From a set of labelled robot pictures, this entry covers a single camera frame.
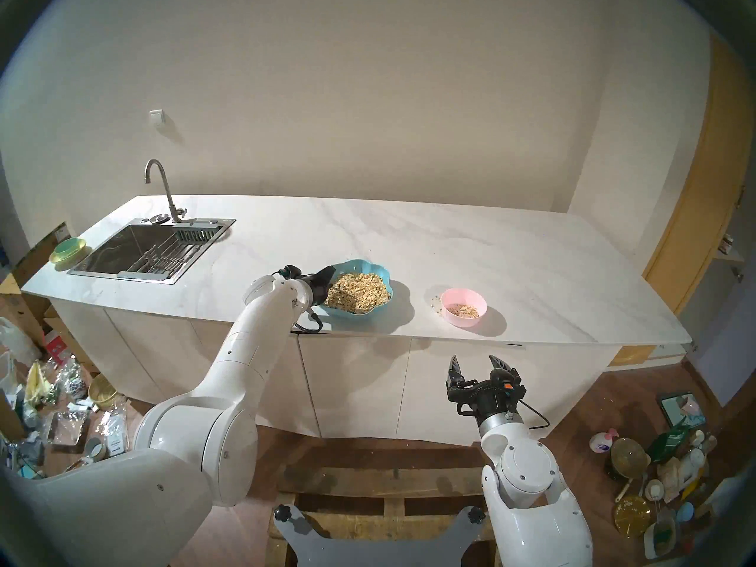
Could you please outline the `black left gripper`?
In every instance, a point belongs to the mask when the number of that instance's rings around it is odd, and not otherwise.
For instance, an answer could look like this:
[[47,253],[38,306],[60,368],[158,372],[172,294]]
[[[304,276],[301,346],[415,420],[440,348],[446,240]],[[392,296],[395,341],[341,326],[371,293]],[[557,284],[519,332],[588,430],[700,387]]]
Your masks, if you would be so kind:
[[305,274],[299,277],[299,281],[303,282],[309,290],[311,298],[308,300],[308,304],[311,307],[327,302],[335,273],[335,267],[329,265],[317,273]]

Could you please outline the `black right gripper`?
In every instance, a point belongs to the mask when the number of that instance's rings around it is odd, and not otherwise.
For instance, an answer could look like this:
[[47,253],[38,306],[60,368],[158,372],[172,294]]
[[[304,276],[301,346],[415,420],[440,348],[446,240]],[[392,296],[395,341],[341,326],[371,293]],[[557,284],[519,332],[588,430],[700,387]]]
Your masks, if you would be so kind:
[[[492,373],[516,374],[516,368],[510,367],[497,356],[489,355],[493,367]],[[499,413],[517,412],[518,403],[523,400],[526,387],[517,382],[501,379],[489,379],[483,382],[465,381],[456,355],[451,356],[447,377],[447,396],[455,403],[457,414],[487,420]]]

